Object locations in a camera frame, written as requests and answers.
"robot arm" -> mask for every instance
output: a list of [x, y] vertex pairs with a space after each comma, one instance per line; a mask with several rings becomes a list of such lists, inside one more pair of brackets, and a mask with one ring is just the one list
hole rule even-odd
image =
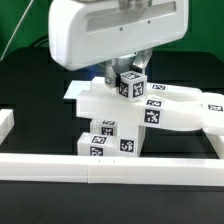
[[76, 70], [184, 36], [188, 0], [54, 0], [49, 13], [53, 59]]

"white foam block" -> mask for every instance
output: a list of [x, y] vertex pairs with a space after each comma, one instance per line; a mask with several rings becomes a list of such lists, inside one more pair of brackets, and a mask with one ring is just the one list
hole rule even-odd
[[124, 158], [99, 158], [90, 160], [88, 183], [125, 183]]
[[215, 159], [125, 158], [126, 184], [224, 186], [224, 162]]
[[[105, 143], [94, 142], [94, 137], [106, 138]], [[78, 140], [79, 156], [116, 156], [117, 138], [84, 132]]]
[[206, 133], [212, 147], [215, 149], [218, 157], [224, 159], [224, 136], [212, 135]]
[[224, 135], [224, 96], [203, 94], [203, 131], [213, 135]]
[[106, 120], [92, 120], [90, 122], [90, 133], [117, 136], [117, 122]]
[[13, 110], [0, 111], [0, 144], [14, 126]]
[[144, 101], [130, 103], [116, 95], [92, 91], [83, 91], [77, 99], [78, 117], [175, 131], [201, 129], [202, 111], [202, 107], [195, 103], [164, 100], [163, 107], [156, 108], [146, 105]]
[[88, 182], [87, 157], [0, 154], [0, 180]]
[[82, 91], [77, 98], [77, 116], [98, 120], [142, 123], [141, 101], [129, 103], [118, 95], [95, 91]]
[[120, 135], [116, 156], [139, 157], [145, 139], [145, 127], [121, 123], [118, 130]]
[[72, 81], [65, 93], [64, 99], [77, 99], [83, 90], [90, 90], [90, 81]]
[[147, 83], [147, 94], [156, 95], [173, 101], [183, 102], [200, 101], [202, 91], [197, 88]]
[[[105, 86], [103, 77], [95, 77], [92, 81], [91, 89], [94, 91], [103, 91], [108, 93], [113, 91], [115, 94], [114, 90]], [[201, 101], [201, 94], [202, 91], [197, 88], [147, 83], [146, 95], [156, 95], [173, 101]]]

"stacked blocks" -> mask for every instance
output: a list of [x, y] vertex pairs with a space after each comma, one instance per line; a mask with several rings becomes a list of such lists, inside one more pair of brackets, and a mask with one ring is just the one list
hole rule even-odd
[[120, 74], [121, 81], [118, 94], [128, 101], [144, 98], [146, 95], [147, 77], [137, 72], [129, 71]]
[[93, 119], [91, 133], [83, 133], [78, 142], [79, 155], [137, 157], [146, 127], [173, 131], [203, 128], [208, 134], [224, 135], [223, 95], [146, 83], [144, 75], [132, 71], [121, 74], [117, 94], [103, 85], [96, 78], [91, 90], [77, 98], [77, 116]]

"white cube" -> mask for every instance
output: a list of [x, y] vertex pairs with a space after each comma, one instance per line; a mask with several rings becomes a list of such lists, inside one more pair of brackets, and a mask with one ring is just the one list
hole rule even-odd
[[147, 88], [147, 76], [129, 71], [122, 73], [118, 94], [129, 101], [144, 98]]
[[100, 135], [117, 136], [117, 122], [107, 120], [92, 120], [90, 132]]
[[117, 138], [83, 133], [78, 140], [79, 156], [116, 156]]

